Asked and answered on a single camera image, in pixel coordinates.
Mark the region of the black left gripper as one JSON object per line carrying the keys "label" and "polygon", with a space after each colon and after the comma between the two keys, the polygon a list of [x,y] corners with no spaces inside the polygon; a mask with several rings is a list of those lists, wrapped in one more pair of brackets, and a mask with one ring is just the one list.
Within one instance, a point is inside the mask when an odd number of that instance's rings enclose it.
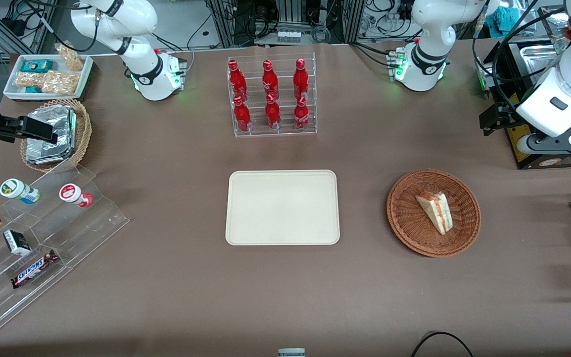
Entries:
{"label": "black left gripper", "polygon": [[515,126],[519,126],[519,118],[514,109],[506,103],[495,103],[495,113],[481,113],[480,115],[480,128],[484,136]]}

